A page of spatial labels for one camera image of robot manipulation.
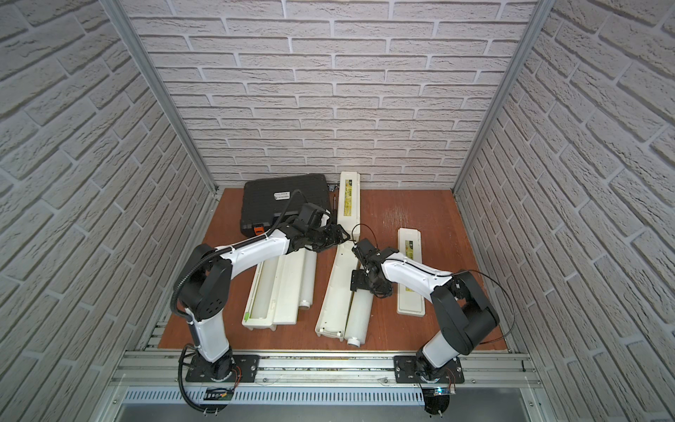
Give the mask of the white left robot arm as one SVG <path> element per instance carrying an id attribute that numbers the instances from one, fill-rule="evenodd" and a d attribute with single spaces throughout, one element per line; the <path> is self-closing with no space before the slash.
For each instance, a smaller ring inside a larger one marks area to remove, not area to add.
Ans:
<path id="1" fill-rule="evenodd" d="M 193 365 L 216 382 L 228 379 L 234 371 L 223 309 L 230 284 L 239 274 L 272 258 L 301 249 L 319 253 L 350 239 L 350 234 L 337 223 L 316 227 L 284 223 L 236 244 L 214 249 L 206 244 L 196 247 L 174 283 L 170 302 L 172 314 L 186 320 L 190 329 L 197 352 Z"/>

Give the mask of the white plastic wrap roll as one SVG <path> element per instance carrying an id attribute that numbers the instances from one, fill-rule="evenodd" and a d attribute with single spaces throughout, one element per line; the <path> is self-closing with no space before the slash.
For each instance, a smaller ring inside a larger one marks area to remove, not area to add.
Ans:
<path id="1" fill-rule="evenodd" d="M 310 309 L 314 302 L 317 253 L 314 251 L 304 251 L 304 252 L 305 258 L 302 269 L 302 283 L 299 298 L 299 308 Z"/>
<path id="2" fill-rule="evenodd" d="M 348 345 L 362 347 L 366 343 L 373 299 L 374 295 L 366 290 L 354 293 L 345 333 Z"/>

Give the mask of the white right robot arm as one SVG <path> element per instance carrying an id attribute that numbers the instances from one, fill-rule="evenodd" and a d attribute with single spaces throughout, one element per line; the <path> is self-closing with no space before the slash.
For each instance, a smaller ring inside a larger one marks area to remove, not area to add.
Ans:
<path id="1" fill-rule="evenodd" d="M 397 283 L 433 305 L 439 332 L 418 349 L 414 362 L 415 375 L 427 383 L 441 378 L 449 362 L 473 352 L 499 326 L 497 311 L 471 272 L 434 269 L 397 249 L 380 250 L 367 239 L 352 252 L 360 269 L 353 271 L 350 290 L 388 298 Z"/>

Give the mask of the cream dispenser with lid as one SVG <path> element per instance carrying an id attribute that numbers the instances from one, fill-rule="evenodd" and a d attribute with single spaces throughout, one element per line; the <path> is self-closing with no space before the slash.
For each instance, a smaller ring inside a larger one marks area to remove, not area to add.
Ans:
<path id="1" fill-rule="evenodd" d="M 245 328 L 275 331 L 297 324 L 308 253 L 292 252 L 257 266 L 242 319 Z"/>

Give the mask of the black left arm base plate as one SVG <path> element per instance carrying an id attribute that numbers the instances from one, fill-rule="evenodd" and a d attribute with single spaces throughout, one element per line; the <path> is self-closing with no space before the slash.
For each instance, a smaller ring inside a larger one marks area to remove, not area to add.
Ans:
<path id="1" fill-rule="evenodd" d="M 188 383 L 253 383 L 258 372 L 257 354 L 226 355 L 217 362 L 208 362 L 199 353 L 187 365 Z"/>

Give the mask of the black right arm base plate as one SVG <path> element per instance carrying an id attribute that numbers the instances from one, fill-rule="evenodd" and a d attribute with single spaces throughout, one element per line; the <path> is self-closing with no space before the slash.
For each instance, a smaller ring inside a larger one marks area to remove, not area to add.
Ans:
<path id="1" fill-rule="evenodd" d="M 461 360 L 458 357 L 447 362 L 443 367 L 434 367 L 423 356 L 395 355 L 393 357 L 396 383 L 440 385 L 465 383 Z"/>

